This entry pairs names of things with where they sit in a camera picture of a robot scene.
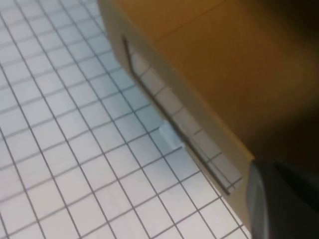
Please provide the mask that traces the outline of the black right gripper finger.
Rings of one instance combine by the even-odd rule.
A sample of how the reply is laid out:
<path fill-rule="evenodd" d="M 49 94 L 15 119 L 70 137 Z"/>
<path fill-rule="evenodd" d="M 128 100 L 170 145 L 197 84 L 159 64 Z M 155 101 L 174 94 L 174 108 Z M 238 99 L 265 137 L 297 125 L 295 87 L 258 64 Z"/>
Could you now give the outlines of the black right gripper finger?
<path fill-rule="evenodd" d="M 246 204 L 254 239 L 317 239 L 319 176 L 282 161 L 253 161 Z"/>

